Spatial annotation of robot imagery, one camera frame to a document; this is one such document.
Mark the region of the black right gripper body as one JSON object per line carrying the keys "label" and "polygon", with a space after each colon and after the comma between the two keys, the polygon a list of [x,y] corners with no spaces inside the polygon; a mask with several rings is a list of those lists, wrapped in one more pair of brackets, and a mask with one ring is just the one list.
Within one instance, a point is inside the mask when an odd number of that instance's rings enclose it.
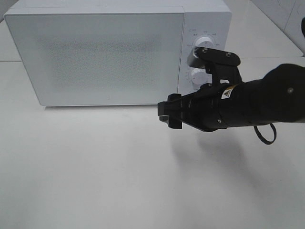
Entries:
{"label": "black right gripper body", "polygon": [[195,92],[181,97],[180,120],[201,131],[226,129],[219,114],[219,100],[226,84],[204,84]]}

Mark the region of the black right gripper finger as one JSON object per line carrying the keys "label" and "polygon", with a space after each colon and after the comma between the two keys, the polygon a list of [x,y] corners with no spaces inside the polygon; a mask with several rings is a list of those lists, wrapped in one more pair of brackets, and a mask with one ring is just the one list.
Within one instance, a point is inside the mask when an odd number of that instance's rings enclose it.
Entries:
{"label": "black right gripper finger", "polygon": [[168,101],[168,102],[171,102],[171,101],[180,99],[181,96],[182,96],[181,94],[170,94],[170,95],[168,95],[168,97],[167,97],[167,101]]}
{"label": "black right gripper finger", "polygon": [[182,129],[182,121],[180,121],[178,115],[179,111],[173,109],[173,106],[169,102],[160,102],[157,104],[157,114],[159,120],[166,123],[171,129]]}

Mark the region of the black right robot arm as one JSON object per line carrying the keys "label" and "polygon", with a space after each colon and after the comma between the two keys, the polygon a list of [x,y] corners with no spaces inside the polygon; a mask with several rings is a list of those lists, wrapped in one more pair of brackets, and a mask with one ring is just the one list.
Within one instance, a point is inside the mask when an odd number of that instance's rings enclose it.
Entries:
{"label": "black right robot arm", "polygon": [[158,103],[158,116],[170,128],[181,129],[187,124],[205,132],[276,122],[303,123],[305,69],[281,64],[260,80],[205,84],[195,93],[172,94]]}

